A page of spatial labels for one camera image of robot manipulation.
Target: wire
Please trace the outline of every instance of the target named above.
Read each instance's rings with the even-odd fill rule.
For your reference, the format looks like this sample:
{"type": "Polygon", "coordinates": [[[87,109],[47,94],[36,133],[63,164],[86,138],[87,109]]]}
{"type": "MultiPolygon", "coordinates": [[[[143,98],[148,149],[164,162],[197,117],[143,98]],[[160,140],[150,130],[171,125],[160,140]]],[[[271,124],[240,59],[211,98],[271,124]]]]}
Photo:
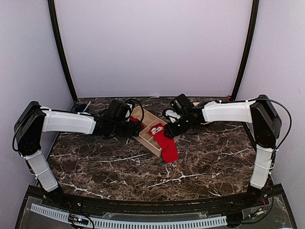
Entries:
{"type": "Polygon", "coordinates": [[[73,222],[73,220],[71,220],[71,222],[69,222],[69,223],[72,224],[72,226],[70,225],[70,227],[72,227],[72,228],[74,228],[74,229],[84,228],[84,227],[79,227],[79,226],[75,225],[74,222],[73,222]]]}
{"type": "Polygon", "coordinates": [[[264,98],[250,99],[248,101],[251,102],[251,101],[255,101],[255,100],[269,101],[269,102],[278,104],[279,106],[281,106],[287,112],[287,114],[289,116],[289,121],[290,121],[289,128],[288,128],[287,133],[285,134],[284,138],[282,139],[282,141],[275,148],[275,151],[276,151],[281,146],[281,144],[286,140],[287,136],[290,133],[290,130],[291,130],[291,127],[292,127],[292,117],[291,117],[291,114],[290,114],[289,110],[283,104],[279,103],[278,101],[275,101],[275,100],[272,100],[272,99],[264,99],[264,98]]]}
{"type": "Polygon", "coordinates": [[[135,101],[135,102],[140,106],[141,111],[142,111],[142,118],[141,118],[141,120],[140,120],[140,123],[142,123],[143,120],[144,120],[144,109],[143,109],[142,104],[141,104],[141,103],[139,102],[139,100],[137,100],[137,99],[128,99],[128,100],[126,100],[125,102],[128,103],[129,101],[135,101]]]}
{"type": "Polygon", "coordinates": [[[83,116],[92,117],[92,118],[96,119],[96,121],[108,121],[108,122],[114,123],[114,124],[116,124],[116,125],[125,126],[125,127],[130,127],[128,124],[124,124],[124,123],[119,122],[119,121],[114,121],[114,120],[109,119],[109,118],[100,117],[100,116],[94,115],[94,114],[85,114],[85,113],[78,113],[78,112],[74,112],[74,111],[63,111],[63,110],[46,109],[46,108],[42,108],[41,110],[42,110],[42,111],[56,111],[56,112],[62,112],[62,113],[68,113],[68,114],[75,114],[75,115],[83,115],[83,116]]]}
{"type": "Polygon", "coordinates": [[[275,191],[274,191],[274,186],[273,186],[272,180],[271,180],[271,189],[272,189],[272,203],[271,203],[271,207],[269,208],[269,211],[267,211],[266,214],[264,214],[259,220],[255,221],[255,222],[242,222],[242,224],[254,224],[254,223],[258,223],[258,222],[262,221],[264,218],[266,218],[267,215],[269,215],[269,213],[272,210],[274,201],[275,201],[275,194],[274,194],[275,191]]]}
{"type": "Polygon", "coordinates": [[[69,204],[70,209],[72,209],[72,204],[69,201],[67,203],[69,204]]]}
{"type": "Polygon", "coordinates": [[[267,205],[266,205],[266,201],[263,198],[261,198],[261,202],[264,204],[265,210],[267,211],[268,208],[267,208],[267,205]]]}
{"type": "Polygon", "coordinates": [[[269,176],[269,179],[270,179],[270,181],[271,181],[271,189],[272,189],[272,203],[271,203],[271,207],[269,208],[269,211],[267,211],[266,214],[264,214],[259,220],[255,221],[255,222],[244,222],[244,221],[246,221],[246,220],[248,220],[248,219],[251,219],[251,218],[245,218],[245,219],[242,219],[242,220],[236,221],[236,222],[230,222],[230,221],[228,221],[228,222],[227,222],[228,224],[238,224],[238,223],[241,223],[241,224],[255,224],[255,223],[258,223],[258,222],[262,221],[264,218],[267,217],[267,215],[269,215],[269,213],[270,213],[271,210],[272,210],[273,204],[274,204],[274,197],[275,197],[275,196],[274,196],[274,186],[273,186],[273,182],[272,182],[272,180],[271,180],[271,175],[269,174],[268,176],[269,176]]]}
{"type": "MultiPolygon", "coordinates": [[[[29,113],[27,114],[27,116],[25,116],[25,117],[23,118],[23,120],[27,120],[33,113],[34,113],[34,111],[29,112],[29,113]]],[[[21,124],[22,124],[22,123],[19,124],[17,130],[15,131],[14,137],[13,137],[12,148],[13,148],[13,150],[14,150],[15,152],[19,152],[19,150],[15,148],[15,140],[16,140],[17,133],[18,133],[18,131],[20,130],[20,128],[21,128],[21,126],[22,126],[21,124]]]]}
{"type": "Polygon", "coordinates": [[[70,214],[71,214],[72,212],[74,212],[74,213],[76,213],[76,214],[85,216],[85,217],[91,222],[91,224],[92,224],[92,229],[95,228],[94,222],[93,222],[93,220],[92,220],[89,216],[86,216],[85,214],[83,214],[83,213],[81,213],[81,212],[78,212],[78,211],[75,211],[75,210],[72,210],[72,209],[63,208],[63,207],[61,207],[61,206],[55,204],[55,203],[48,197],[47,194],[44,195],[44,196],[45,196],[52,204],[54,204],[55,206],[57,206],[57,207],[60,208],[60,209],[67,210],[70,214]]]}

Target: red cloth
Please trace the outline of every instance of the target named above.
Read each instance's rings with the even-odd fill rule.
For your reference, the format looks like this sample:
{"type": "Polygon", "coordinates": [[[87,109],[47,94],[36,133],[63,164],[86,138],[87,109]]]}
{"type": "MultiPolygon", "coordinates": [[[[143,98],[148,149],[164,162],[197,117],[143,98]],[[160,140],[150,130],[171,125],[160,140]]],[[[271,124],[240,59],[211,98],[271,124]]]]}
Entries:
{"type": "Polygon", "coordinates": [[[175,141],[164,136],[164,126],[161,123],[153,126],[149,134],[154,137],[162,148],[162,157],[166,163],[171,163],[178,159],[175,141]]]}
{"type": "MultiPolygon", "coordinates": [[[[130,116],[130,118],[129,118],[131,121],[134,121],[134,122],[139,122],[140,120],[139,119],[137,119],[137,118],[134,118],[134,117],[132,117],[132,116],[130,116]]],[[[144,124],[143,123],[141,123],[141,130],[143,130],[145,128],[145,126],[144,126],[144,124]]]]}

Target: marble table surface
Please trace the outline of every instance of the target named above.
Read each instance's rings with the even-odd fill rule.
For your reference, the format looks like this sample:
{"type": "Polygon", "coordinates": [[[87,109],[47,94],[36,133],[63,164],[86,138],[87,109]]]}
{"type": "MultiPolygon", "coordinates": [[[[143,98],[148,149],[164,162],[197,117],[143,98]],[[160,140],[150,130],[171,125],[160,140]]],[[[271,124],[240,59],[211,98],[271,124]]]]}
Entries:
{"type": "MultiPolygon", "coordinates": [[[[98,112],[112,99],[80,99],[76,104],[91,101],[90,111],[98,112]]],[[[162,111],[169,107],[172,98],[137,99],[146,110],[166,121],[162,111]]],[[[167,164],[132,137],[103,140],[100,136],[61,133],[48,162],[63,190],[80,196],[166,201],[246,191],[255,151],[241,123],[203,125],[183,134],[176,145],[179,159],[167,164]]]]}

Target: lavender wall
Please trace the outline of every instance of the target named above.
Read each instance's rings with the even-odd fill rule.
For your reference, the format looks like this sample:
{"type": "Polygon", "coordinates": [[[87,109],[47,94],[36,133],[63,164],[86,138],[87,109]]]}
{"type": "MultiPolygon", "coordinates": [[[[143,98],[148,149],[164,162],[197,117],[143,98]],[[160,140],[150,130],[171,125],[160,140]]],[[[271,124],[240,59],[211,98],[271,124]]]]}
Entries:
{"type": "Polygon", "coordinates": [[[57,0],[79,97],[227,96],[252,0],[57,0]]]}
{"type": "MultiPolygon", "coordinates": [[[[298,228],[305,228],[305,2],[260,1],[253,45],[238,99],[267,94],[293,117],[290,136],[280,148],[273,177],[282,183],[298,228]]],[[[287,130],[287,115],[282,134],[287,130]]]]}
{"type": "MultiPolygon", "coordinates": [[[[14,124],[32,100],[59,109],[72,105],[46,0],[1,1],[0,53],[0,227],[11,229],[33,184],[24,159],[11,148],[14,124]]],[[[43,135],[45,155],[54,137],[43,135]]]]}

